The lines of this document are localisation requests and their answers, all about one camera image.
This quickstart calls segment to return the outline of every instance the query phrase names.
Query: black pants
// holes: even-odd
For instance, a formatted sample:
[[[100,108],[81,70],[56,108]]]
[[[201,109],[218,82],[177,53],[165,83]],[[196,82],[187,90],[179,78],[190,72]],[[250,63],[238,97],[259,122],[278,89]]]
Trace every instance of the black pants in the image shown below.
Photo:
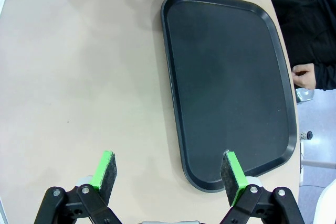
[[[272,0],[291,67],[336,63],[336,33],[317,0]],[[317,77],[317,83],[323,83]]]

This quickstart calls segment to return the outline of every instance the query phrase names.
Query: screw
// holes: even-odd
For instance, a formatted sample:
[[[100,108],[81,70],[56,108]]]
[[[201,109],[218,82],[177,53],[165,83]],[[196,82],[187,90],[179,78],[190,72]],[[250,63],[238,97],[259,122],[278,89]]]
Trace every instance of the screw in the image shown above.
[[[278,191],[278,194],[279,194],[280,196],[283,196],[283,195],[285,195],[286,193],[285,193],[284,190],[281,189],[281,190]]]
[[[89,187],[85,186],[82,189],[82,193],[87,194],[89,192]]]
[[[58,190],[58,189],[56,189],[56,190],[53,192],[53,195],[54,195],[54,196],[58,196],[60,193],[61,193],[61,191]]]
[[[251,193],[255,194],[255,193],[258,192],[258,188],[253,186],[253,187],[250,188],[250,191],[251,191]]]

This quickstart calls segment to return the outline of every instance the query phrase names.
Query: floor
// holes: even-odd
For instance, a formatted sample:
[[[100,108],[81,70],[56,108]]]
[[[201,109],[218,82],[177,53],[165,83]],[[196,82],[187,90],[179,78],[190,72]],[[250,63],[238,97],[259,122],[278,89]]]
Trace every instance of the floor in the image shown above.
[[[304,159],[336,163],[336,90],[316,90],[314,99],[298,105],[300,132],[312,131],[311,140],[303,140]],[[304,222],[313,223],[317,201],[323,189],[336,179],[336,169],[303,167],[299,208]]]

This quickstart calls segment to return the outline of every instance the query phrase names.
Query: tray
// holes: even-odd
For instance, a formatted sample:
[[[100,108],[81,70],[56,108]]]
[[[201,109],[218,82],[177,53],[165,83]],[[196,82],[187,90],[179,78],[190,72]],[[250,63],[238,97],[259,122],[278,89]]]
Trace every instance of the tray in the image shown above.
[[[183,171],[207,192],[224,189],[223,152],[247,176],[284,164],[297,128],[276,28],[240,0],[165,0],[164,43]]]

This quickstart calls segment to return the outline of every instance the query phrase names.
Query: human hand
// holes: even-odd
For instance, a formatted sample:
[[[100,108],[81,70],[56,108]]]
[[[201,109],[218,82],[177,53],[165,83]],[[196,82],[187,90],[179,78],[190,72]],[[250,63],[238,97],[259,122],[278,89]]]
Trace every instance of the human hand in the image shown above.
[[[315,89],[316,79],[314,64],[297,65],[292,70],[293,82],[305,89]]]

